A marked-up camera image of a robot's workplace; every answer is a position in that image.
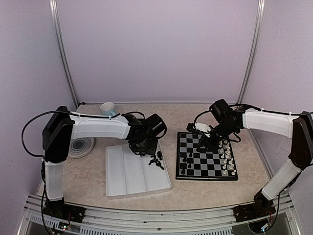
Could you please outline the white plastic tray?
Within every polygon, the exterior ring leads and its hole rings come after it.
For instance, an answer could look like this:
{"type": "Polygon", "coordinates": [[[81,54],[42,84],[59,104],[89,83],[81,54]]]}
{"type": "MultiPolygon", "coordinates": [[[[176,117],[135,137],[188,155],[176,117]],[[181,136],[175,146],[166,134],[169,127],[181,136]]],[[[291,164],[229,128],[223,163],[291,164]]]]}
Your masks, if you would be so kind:
{"type": "Polygon", "coordinates": [[[165,170],[155,163],[148,165],[151,155],[135,155],[126,144],[107,147],[106,196],[109,199],[120,199],[170,191],[172,184],[160,144],[157,145],[156,153],[158,151],[163,155],[161,163],[165,170]]]}

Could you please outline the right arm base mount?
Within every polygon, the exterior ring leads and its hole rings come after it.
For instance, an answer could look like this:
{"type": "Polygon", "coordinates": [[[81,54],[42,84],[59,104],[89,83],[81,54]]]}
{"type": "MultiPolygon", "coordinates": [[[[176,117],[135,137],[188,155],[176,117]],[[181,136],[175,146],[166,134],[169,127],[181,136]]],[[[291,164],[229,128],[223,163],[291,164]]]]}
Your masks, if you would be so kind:
{"type": "Polygon", "coordinates": [[[274,214],[276,213],[276,209],[274,205],[261,208],[257,207],[254,203],[250,203],[234,207],[233,212],[236,222],[243,222],[274,214]]]}

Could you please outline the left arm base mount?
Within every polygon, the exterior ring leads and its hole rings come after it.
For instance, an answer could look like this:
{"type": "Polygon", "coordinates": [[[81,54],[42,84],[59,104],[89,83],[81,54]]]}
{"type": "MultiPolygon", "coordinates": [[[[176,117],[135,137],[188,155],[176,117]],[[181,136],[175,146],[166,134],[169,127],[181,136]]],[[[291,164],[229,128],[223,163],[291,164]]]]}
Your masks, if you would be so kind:
{"type": "Polygon", "coordinates": [[[63,204],[61,206],[45,206],[43,213],[69,222],[82,223],[86,209],[80,206],[63,204]]]}

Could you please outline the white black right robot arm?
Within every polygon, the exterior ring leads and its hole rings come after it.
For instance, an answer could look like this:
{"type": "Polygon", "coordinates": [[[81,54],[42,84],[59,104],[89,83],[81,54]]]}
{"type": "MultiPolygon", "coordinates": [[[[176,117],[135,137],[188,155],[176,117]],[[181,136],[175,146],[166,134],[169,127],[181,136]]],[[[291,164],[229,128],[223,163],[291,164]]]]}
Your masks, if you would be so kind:
{"type": "Polygon", "coordinates": [[[219,142],[242,129],[261,130],[285,136],[291,140],[291,151],[287,161],[271,180],[255,196],[250,206],[254,217],[261,217],[269,210],[269,202],[291,185],[302,171],[313,165],[313,118],[310,112],[300,114],[268,111],[252,105],[228,105],[224,99],[214,102],[208,109],[218,125],[215,127],[190,123],[192,131],[201,133],[199,147],[217,148],[219,142]]]}

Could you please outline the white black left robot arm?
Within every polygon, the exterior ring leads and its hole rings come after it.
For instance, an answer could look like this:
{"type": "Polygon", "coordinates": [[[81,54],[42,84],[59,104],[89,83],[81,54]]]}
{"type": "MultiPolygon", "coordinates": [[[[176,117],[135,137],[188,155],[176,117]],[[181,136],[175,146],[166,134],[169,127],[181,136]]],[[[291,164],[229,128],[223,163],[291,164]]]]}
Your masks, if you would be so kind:
{"type": "Polygon", "coordinates": [[[125,144],[105,148],[105,195],[109,199],[127,198],[168,191],[171,187],[164,161],[154,168],[149,162],[161,151],[159,140],[167,132],[160,116],[136,118],[132,114],[114,116],[70,112],[61,106],[52,111],[43,129],[43,182],[48,207],[57,217],[68,214],[63,203],[63,165],[75,141],[115,138],[125,144]]]}

